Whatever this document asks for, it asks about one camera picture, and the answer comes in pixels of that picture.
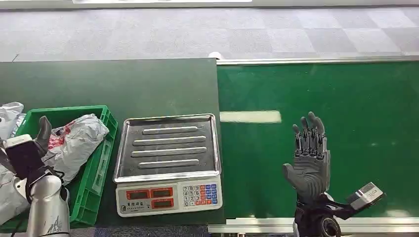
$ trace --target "floor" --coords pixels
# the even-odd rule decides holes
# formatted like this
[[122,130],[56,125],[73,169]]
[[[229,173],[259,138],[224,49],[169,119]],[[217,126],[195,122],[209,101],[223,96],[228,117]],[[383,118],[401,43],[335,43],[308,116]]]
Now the floor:
[[0,61],[419,55],[419,7],[1,11]]

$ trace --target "green plastic crate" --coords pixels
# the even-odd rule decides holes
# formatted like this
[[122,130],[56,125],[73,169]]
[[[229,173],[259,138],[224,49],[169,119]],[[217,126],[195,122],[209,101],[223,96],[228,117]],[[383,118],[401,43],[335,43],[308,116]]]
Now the green plastic crate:
[[[16,135],[29,134],[35,138],[38,134],[40,117],[46,116],[53,128],[61,127],[83,115],[95,114],[108,127],[109,134],[96,148],[74,178],[66,187],[70,191],[70,226],[71,228],[88,227],[96,222],[105,183],[106,171],[111,158],[112,147],[118,129],[107,106],[81,106],[30,110]],[[21,218],[25,218],[19,231],[26,231],[29,212],[26,211],[4,223],[0,230],[8,232],[15,229]]]

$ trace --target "white plastic bag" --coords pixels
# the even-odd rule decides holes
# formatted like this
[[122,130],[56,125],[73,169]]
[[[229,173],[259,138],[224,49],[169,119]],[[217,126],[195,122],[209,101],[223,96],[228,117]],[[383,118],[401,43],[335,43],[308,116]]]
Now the white plastic bag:
[[23,120],[25,119],[26,114],[19,114],[16,119],[16,125],[13,128],[12,135],[10,137],[14,137],[16,135],[17,130],[19,129],[20,125],[22,124]]
[[[42,160],[54,170],[64,172],[67,185],[108,133],[109,129],[94,114],[84,115],[52,130],[48,152]],[[28,201],[15,190],[13,178],[13,173],[0,165],[0,225],[29,207]]]
[[84,115],[52,130],[48,152],[42,161],[64,172],[64,185],[67,185],[108,133],[109,129],[94,114]]
[[10,138],[16,121],[23,111],[23,105],[19,102],[11,102],[0,107],[0,138]]
[[0,225],[19,215],[29,203],[13,186],[14,174],[0,165]]

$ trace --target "digital weighing scale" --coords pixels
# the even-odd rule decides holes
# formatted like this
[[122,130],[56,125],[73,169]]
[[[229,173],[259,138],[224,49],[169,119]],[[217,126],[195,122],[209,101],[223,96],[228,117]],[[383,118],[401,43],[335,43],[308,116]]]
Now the digital weighing scale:
[[212,114],[125,120],[114,172],[122,217],[222,207]]

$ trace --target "robotic arm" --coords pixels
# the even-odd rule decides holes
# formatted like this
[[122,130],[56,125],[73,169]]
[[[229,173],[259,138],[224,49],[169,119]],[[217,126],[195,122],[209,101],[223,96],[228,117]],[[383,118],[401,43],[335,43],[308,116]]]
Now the robotic arm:
[[48,151],[51,124],[40,118],[36,139],[30,135],[4,142],[7,155],[0,150],[1,163],[16,174],[15,189],[31,205],[27,234],[29,237],[69,237],[69,192],[59,174],[41,158]]
[[330,183],[330,151],[327,150],[325,127],[313,112],[308,113],[310,123],[301,118],[302,131],[295,132],[294,165],[284,164],[285,179],[297,191],[294,219],[296,237],[329,237],[341,235],[335,216],[346,220],[374,205],[384,193],[369,182],[350,195],[348,204],[335,202],[326,193]]

